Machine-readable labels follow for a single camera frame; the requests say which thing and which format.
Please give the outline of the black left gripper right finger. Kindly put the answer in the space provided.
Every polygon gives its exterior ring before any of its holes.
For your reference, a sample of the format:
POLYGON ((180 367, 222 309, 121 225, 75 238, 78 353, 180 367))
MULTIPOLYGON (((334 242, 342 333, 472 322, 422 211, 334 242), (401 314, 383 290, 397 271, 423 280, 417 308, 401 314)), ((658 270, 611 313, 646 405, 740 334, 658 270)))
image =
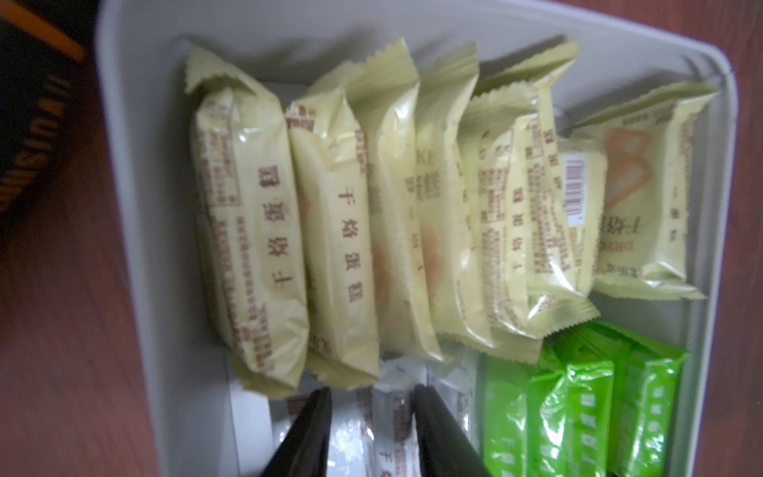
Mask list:
POLYGON ((413 416, 422 476, 491 476, 435 388, 414 388, 413 416))

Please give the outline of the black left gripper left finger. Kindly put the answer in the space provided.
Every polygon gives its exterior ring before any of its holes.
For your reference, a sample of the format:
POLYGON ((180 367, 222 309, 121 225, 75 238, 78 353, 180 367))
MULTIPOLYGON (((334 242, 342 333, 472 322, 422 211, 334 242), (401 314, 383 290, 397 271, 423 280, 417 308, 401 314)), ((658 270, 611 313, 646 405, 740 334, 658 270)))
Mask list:
POLYGON ((261 476, 326 476, 331 423, 330 389, 314 391, 261 476))

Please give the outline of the white cookie packet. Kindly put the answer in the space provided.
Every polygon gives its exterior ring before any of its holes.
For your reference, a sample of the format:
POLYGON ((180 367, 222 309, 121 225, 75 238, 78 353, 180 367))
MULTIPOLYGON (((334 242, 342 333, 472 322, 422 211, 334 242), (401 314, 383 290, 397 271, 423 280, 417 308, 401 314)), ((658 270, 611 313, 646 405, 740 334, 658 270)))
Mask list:
MULTIPOLYGON (((381 379, 371 387, 329 388, 332 423, 326 476, 422 476, 413 416, 417 385, 435 388, 480 457, 475 405, 478 362, 477 354, 467 350, 458 351, 455 361, 446 364, 397 358, 383 363, 381 379)), ((296 396, 271 403, 274 453, 306 399, 322 388, 327 387, 306 376, 296 396)))

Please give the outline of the grey storage box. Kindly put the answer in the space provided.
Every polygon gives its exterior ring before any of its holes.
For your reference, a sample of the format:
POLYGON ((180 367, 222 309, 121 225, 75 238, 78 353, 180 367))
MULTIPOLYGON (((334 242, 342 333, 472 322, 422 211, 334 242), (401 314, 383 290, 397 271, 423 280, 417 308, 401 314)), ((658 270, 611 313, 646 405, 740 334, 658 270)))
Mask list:
POLYGON ((494 61, 542 41, 580 43, 552 96, 560 126, 664 83, 718 89, 695 124, 687 272, 699 301, 598 295, 603 316, 689 351, 665 473, 695 467, 713 347, 739 110, 713 45, 542 1, 107 1, 97 63, 157 455, 166 476, 256 476, 273 452, 266 399, 229 377, 209 322, 189 164, 191 45, 214 51, 289 103, 335 65, 403 38, 426 65, 471 41, 494 61))

